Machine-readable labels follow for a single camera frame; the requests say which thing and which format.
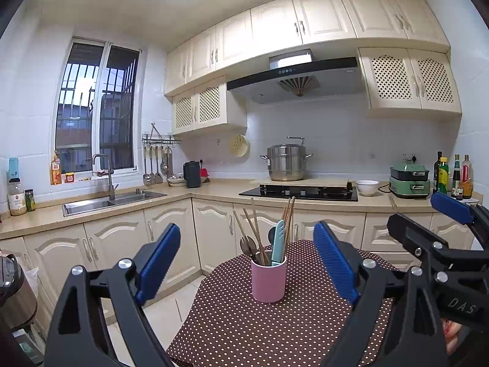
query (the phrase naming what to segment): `range hood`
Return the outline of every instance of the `range hood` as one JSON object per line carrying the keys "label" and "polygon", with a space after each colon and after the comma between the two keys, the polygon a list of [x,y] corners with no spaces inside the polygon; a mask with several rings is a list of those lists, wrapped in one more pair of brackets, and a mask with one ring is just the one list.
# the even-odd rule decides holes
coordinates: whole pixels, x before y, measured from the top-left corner
{"label": "range hood", "polygon": [[227,90],[267,104],[356,94],[363,91],[363,79],[356,57],[313,61],[304,50],[271,57],[270,70],[230,81]]}

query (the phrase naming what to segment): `window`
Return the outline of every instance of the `window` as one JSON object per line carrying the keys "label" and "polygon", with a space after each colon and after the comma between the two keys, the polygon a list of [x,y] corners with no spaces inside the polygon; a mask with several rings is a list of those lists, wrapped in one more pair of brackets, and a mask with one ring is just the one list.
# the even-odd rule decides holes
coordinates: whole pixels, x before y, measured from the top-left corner
{"label": "window", "polygon": [[[95,41],[73,42],[56,116],[62,173],[92,171],[91,157],[96,153],[107,154],[114,169],[134,167],[138,59],[139,51]],[[97,159],[96,164],[97,169],[108,169],[106,159]]]}

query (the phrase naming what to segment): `brown tablecloth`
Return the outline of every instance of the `brown tablecloth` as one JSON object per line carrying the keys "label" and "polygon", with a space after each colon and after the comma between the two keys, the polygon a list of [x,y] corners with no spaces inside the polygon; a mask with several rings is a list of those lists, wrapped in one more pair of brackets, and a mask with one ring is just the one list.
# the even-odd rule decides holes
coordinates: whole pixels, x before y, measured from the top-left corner
{"label": "brown tablecloth", "polygon": [[[382,266],[380,257],[360,251]],[[237,256],[205,278],[190,313],[168,347],[181,366],[316,366],[346,322],[350,304],[340,298],[310,240],[287,250],[287,285],[279,302],[251,294],[250,258]],[[375,359],[390,313],[385,299],[361,365]]]}

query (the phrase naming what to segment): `window pane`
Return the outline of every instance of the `window pane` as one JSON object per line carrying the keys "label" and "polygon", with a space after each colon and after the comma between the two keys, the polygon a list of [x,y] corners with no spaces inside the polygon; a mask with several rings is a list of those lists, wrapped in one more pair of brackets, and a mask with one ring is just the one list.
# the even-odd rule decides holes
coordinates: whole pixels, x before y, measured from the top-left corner
{"label": "window pane", "polygon": [[[138,51],[112,46],[102,73],[100,153],[111,157],[114,169],[134,167],[133,106],[138,58]],[[100,164],[108,169],[106,159]]]}
{"label": "window pane", "polygon": [[103,51],[102,46],[81,43],[73,43],[70,51],[56,116],[56,150],[62,173],[91,171],[91,120]]}

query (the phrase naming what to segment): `blue gripper pad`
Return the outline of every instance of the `blue gripper pad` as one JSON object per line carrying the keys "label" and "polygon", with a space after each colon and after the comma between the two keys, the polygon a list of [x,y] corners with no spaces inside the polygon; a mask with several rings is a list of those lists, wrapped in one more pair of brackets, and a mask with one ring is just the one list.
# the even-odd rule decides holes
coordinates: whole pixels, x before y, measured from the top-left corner
{"label": "blue gripper pad", "polygon": [[352,305],[359,294],[355,288],[355,273],[338,247],[338,240],[328,224],[319,222],[314,226],[314,245],[331,277],[336,290],[342,298]]}
{"label": "blue gripper pad", "polygon": [[431,206],[459,224],[467,225],[474,222],[474,217],[470,214],[469,207],[440,192],[436,192],[431,196]]}
{"label": "blue gripper pad", "polygon": [[180,229],[177,225],[170,224],[157,240],[148,262],[139,273],[138,291],[134,297],[139,305],[142,306],[155,297],[179,248]]}

